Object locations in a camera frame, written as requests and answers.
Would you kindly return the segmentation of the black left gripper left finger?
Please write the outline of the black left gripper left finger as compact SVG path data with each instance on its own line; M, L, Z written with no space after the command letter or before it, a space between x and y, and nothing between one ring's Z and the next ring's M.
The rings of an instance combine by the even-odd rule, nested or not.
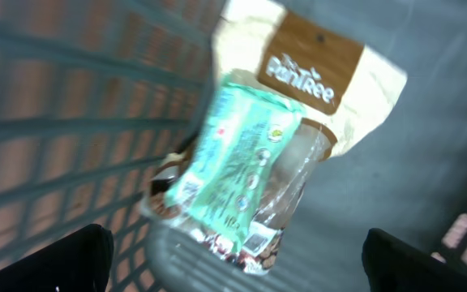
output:
M0 292L105 292L114 237L90 224L0 270Z

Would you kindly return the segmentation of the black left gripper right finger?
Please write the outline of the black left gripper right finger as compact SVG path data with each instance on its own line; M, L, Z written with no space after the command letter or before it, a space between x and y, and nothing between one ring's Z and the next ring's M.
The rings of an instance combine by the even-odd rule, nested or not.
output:
M381 229L370 229L362 265L371 292L467 292L467 276Z

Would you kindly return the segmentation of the teal wipes packet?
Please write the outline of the teal wipes packet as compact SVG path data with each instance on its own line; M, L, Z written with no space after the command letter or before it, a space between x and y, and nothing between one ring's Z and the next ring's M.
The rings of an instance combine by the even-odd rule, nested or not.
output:
M214 97L188 169L164 203L232 242L240 252L272 165L305 114L296 101L226 83Z

